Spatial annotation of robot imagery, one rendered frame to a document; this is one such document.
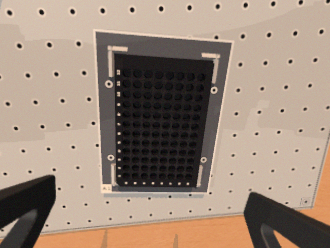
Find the black well plate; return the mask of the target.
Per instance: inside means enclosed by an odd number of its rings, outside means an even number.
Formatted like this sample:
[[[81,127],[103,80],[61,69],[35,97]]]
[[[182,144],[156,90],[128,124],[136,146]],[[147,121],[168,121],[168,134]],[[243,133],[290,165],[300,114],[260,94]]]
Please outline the black well plate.
[[[214,64],[114,53],[120,187],[197,188]]]

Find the grey rectangular base plate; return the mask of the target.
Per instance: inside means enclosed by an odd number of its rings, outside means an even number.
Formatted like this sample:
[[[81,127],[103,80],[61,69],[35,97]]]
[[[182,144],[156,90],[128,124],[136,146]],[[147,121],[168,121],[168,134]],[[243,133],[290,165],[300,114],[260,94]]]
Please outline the grey rectangular base plate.
[[[93,29],[234,40],[208,194],[101,193]],[[55,175],[40,233],[313,209],[330,0],[0,0],[0,189]]]

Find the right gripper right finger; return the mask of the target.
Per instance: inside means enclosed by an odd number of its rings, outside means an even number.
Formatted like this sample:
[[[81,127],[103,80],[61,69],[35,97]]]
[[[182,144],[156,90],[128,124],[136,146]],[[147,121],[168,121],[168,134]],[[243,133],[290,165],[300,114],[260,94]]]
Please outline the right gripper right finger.
[[[330,248],[330,225],[257,192],[243,214],[254,248],[282,248],[274,230],[299,248]]]

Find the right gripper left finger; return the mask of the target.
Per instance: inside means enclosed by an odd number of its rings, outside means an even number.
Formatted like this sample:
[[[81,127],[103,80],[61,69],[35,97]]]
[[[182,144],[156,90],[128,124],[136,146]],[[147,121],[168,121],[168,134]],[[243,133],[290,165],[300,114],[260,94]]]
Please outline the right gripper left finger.
[[[33,248],[56,200],[54,175],[45,175],[0,190],[0,230],[18,221],[0,248]]]

